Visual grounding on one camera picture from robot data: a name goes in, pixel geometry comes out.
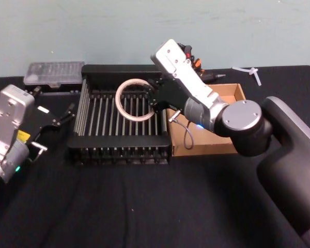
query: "light blue wall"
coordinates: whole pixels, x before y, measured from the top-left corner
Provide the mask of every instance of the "light blue wall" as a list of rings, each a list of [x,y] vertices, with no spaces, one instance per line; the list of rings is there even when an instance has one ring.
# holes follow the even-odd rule
[[[0,76],[33,61],[149,64],[168,38],[204,68],[310,65],[310,0],[0,0]]]

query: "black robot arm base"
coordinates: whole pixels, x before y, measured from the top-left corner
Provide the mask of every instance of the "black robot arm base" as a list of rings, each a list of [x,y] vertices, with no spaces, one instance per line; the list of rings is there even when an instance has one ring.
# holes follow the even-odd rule
[[[282,147],[260,163],[258,178],[310,247],[310,128],[276,97],[268,97],[262,110]]]

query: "yellow label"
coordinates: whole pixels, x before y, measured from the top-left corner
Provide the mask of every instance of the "yellow label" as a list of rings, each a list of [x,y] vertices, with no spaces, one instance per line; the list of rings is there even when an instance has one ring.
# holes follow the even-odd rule
[[[18,138],[20,141],[24,142],[24,143],[27,142],[27,140],[30,138],[30,136],[31,136],[30,134],[28,134],[28,133],[26,133],[26,132],[23,132],[23,131],[21,131],[21,130],[19,130],[18,133],[17,133],[17,138]]]

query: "black metal rack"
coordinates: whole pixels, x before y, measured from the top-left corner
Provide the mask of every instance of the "black metal rack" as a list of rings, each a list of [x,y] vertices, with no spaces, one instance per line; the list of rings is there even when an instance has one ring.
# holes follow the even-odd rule
[[[68,141],[73,159],[85,165],[167,163],[172,144],[166,112],[133,122],[118,113],[114,101],[116,89],[125,80],[156,79],[160,75],[151,65],[85,65],[74,136]],[[148,95],[137,87],[124,92],[121,102],[135,116],[150,110]]]

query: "table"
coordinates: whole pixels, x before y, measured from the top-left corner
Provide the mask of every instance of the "table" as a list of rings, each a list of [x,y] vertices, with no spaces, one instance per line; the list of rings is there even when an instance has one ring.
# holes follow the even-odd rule
[[[259,68],[261,87],[247,73],[214,72],[250,100],[281,98],[310,126],[310,66]],[[59,114],[57,101],[43,105]],[[263,155],[81,169],[65,158],[66,139],[46,135],[50,150],[5,188],[0,247],[305,247],[258,182]]]

